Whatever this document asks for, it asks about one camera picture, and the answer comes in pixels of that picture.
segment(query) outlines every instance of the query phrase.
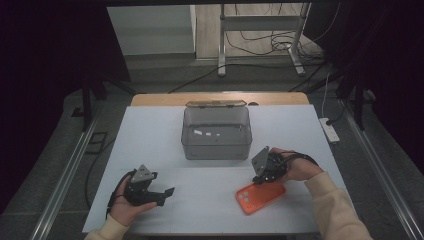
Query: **person's left hand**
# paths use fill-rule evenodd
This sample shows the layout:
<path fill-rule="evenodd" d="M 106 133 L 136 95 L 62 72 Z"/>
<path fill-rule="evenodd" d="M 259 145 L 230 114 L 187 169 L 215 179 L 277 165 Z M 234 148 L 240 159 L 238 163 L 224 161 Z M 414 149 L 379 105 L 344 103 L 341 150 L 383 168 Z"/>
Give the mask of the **person's left hand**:
<path fill-rule="evenodd" d="M 143 212 L 146 212 L 157 206 L 156 202 L 146 203 L 140 206 L 133 206 L 123 196 L 125 185 L 130 180 L 131 176 L 127 176 L 122 181 L 118 190 L 116 191 L 116 199 L 113 203 L 110 215 L 120 224 L 129 227 L 131 223 Z"/>

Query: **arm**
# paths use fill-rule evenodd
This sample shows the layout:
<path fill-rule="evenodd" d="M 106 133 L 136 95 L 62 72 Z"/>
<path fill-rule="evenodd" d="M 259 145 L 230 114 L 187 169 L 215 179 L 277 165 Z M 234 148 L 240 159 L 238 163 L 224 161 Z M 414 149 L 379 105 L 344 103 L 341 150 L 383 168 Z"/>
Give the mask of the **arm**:
<path fill-rule="evenodd" d="M 122 196 L 125 185 L 130 178 L 131 176 L 128 176 L 119 186 L 116 192 L 115 202 L 102 228 L 89 232 L 85 240 L 121 240 L 138 215 L 156 207 L 156 202 L 146 203 L 141 206 L 132 206 Z"/>
<path fill-rule="evenodd" d="M 271 149 L 288 157 L 292 151 Z M 327 172 L 308 160 L 297 158 L 288 165 L 287 173 L 281 178 L 305 181 L 312 196 L 315 220 L 323 239 L 372 239 L 366 226 L 358 219 L 347 192 L 337 188 Z"/>

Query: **white tabletop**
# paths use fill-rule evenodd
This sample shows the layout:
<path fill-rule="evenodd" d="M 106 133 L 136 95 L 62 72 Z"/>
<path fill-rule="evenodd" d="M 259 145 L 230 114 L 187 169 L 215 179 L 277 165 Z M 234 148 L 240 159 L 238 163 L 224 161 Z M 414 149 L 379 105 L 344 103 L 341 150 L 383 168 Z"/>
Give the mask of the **white tabletop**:
<path fill-rule="evenodd" d="M 158 172 L 149 191 L 175 187 L 163 207 L 142 214 L 130 232 L 141 235 L 243 235 L 317 232 L 311 197 L 303 182 L 285 184 L 287 192 L 246 215 L 235 193 L 251 183 L 250 160 L 265 146 L 296 150 L 313 157 L 346 186 L 313 105 L 249 106 L 253 142 L 246 160 L 187 160 L 181 144 L 185 107 L 128 107 L 83 232 L 105 221 L 110 194 L 127 172 L 144 164 Z"/>

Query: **white metal stand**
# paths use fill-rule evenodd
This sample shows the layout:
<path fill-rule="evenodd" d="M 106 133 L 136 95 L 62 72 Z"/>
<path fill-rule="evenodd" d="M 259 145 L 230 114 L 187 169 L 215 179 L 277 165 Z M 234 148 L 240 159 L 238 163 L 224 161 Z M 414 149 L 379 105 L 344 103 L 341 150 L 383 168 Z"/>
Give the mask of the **white metal stand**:
<path fill-rule="evenodd" d="M 288 49 L 292 62 L 299 76 L 305 70 L 299 61 L 297 45 L 305 25 L 310 3 L 305 3 L 300 16 L 225 16 L 224 4 L 221 4 L 221 29 L 218 54 L 218 75 L 225 76 L 225 31 L 287 31 L 295 30 L 293 43 Z"/>

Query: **small white object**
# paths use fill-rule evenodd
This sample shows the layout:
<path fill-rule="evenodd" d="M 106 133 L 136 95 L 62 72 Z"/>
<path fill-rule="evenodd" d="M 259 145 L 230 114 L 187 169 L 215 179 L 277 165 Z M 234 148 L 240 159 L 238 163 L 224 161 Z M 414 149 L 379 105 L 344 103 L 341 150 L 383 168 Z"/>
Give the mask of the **small white object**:
<path fill-rule="evenodd" d="M 340 142 L 340 138 L 334 130 L 333 126 L 327 125 L 328 118 L 320 118 L 319 119 L 322 129 L 324 130 L 325 136 L 327 136 L 327 140 L 330 143 Z"/>

